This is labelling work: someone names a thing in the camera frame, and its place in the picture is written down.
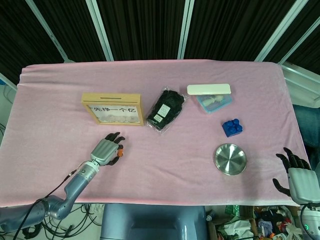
blue toy block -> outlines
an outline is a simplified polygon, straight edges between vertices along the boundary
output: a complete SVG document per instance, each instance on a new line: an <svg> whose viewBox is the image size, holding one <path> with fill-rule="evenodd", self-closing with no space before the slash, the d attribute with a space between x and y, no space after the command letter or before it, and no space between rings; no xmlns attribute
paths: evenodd
<svg viewBox="0 0 320 240"><path fill-rule="evenodd" d="M226 121L222 127L227 137L231 137L242 132L242 126L239 124L239 119L237 118L232 121Z"/></svg>

robotic hand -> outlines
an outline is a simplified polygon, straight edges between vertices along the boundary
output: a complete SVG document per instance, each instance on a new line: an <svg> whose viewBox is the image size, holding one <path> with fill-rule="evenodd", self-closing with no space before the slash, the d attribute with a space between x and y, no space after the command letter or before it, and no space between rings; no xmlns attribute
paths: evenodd
<svg viewBox="0 0 320 240"><path fill-rule="evenodd" d="M283 148L288 158L277 153L276 156L282 160L288 175L289 188L284 188L275 178L272 179L275 188L292 198L297 204L302 205L300 222L303 228L304 240L320 240L320 186L316 172L312 171L310 165L286 147Z"/></svg>
<svg viewBox="0 0 320 240"><path fill-rule="evenodd" d="M82 163L77 170L72 171L62 183L71 175L76 175L65 186L66 198L61 199L51 195L62 183L44 198L35 203L17 207L0 207L0 226L9 233L39 224L47 216L62 220L70 213L77 197L99 171L99 167L113 166L123 155L124 146L119 144L125 140L119 136L120 132L110 133L102 139L91 153L91 160Z"/></svg>

stainless steel bowl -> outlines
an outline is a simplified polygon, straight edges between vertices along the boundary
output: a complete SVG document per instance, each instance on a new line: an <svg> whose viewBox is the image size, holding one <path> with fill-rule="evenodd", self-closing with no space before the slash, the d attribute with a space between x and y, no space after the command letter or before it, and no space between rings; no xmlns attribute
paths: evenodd
<svg viewBox="0 0 320 240"><path fill-rule="evenodd" d="M245 152L231 143L219 146L213 155L213 161L216 167L227 175L240 174L247 166Z"/></svg>

pink cloth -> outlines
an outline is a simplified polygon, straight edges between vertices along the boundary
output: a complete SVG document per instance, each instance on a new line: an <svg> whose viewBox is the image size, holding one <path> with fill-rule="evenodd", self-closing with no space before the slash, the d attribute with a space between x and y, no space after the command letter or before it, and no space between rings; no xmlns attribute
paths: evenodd
<svg viewBox="0 0 320 240"><path fill-rule="evenodd" d="M307 159L280 66L269 62L153 60L31 65L21 81L0 148L0 207L33 203L54 189L108 133L121 132L124 157L99 173L79 203L164 205L292 205L273 186L288 179L283 147ZM147 126L98 125L82 93L141 93L147 115L164 86L229 83L233 102L207 114L191 96L176 121L159 135ZM222 123L238 118L239 135ZM245 171L220 172L213 154L240 146ZM64 198L61 187L55 192Z"/></svg>

